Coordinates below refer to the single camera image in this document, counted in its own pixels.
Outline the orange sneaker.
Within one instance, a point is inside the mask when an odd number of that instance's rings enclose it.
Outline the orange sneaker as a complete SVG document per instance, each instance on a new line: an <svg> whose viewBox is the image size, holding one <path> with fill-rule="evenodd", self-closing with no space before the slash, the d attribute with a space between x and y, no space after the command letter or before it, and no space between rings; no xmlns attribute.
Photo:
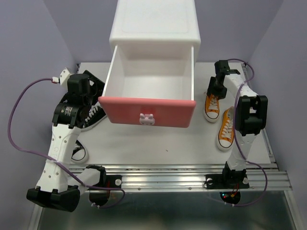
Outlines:
<svg viewBox="0 0 307 230"><path fill-rule="evenodd" d="M221 151L228 151L234 141L234 107L231 106L223 113L222 124L217 135L217 147Z"/></svg>
<svg viewBox="0 0 307 230"><path fill-rule="evenodd" d="M205 119L210 123L215 123L220 115L220 106L218 97L211 94L206 95L203 114Z"/></svg>

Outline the pink-front drawer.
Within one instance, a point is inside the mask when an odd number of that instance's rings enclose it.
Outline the pink-front drawer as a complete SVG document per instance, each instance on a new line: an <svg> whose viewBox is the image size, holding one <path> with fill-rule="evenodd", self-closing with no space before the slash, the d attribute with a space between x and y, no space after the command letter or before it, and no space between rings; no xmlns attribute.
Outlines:
<svg viewBox="0 0 307 230"><path fill-rule="evenodd" d="M194 100L193 61L183 51L175 58L142 58L121 47L112 57L102 95L98 98L111 123L141 125L140 113L153 114L160 127L190 125Z"/></svg>

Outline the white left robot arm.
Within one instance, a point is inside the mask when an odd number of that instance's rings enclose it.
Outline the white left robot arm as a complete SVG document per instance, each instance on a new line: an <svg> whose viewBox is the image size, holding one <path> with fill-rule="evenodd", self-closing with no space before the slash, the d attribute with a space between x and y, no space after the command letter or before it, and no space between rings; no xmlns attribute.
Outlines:
<svg viewBox="0 0 307 230"><path fill-rule="evenodd" d="M87 70L68 77L68 91L53 114L52 139L43 172L36 186L28 189L26 194L29 201L61 211L76 209L81 186L68 183L68 167L77 138L104 85Z"/></svg>

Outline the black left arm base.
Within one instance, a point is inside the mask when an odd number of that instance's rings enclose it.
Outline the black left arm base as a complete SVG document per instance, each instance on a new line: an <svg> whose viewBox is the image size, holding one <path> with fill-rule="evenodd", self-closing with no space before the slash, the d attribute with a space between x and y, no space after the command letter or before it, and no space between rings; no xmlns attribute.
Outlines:
<svg viewBox="0 0 307 230"><path fill-rule="evenodd" d="M114 207L123 199L124 193L121 190L114 190L114 188L121 189L122 175L106 175L103 182L99 182L95 186L112 188L112 190L95 190L89 189L89 202L92 207L103 209Z"/></svg>

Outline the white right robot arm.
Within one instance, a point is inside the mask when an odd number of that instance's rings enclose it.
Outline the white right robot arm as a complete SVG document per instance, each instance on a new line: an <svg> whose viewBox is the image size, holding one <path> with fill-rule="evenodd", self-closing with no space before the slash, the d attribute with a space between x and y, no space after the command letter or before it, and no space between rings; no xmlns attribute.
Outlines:
<svg viewBox="0 0 307 230"><path fill-rule="evenodd" d="M266 126L268 98L256 94L228 60L215 62L215 76L210 78L203 113L214 123L221 115L222 124L216 144L222 151L231 150L222 174L211 182L226 187L246 184L246 164L251 145Z"/></svg>

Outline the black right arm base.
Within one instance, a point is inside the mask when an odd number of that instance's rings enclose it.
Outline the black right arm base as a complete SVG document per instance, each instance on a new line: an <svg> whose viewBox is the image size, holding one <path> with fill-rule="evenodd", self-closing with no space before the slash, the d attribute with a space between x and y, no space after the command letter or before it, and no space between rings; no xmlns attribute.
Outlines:
<svg viewBox="0 0 307 230"><path fill-rule="evenodd" d="M238 205L241 199L241 189L249 189L248 179L231 178L222 174L207 174L203 188L208 190L219 190L221 200L232 206Z"/></svg>

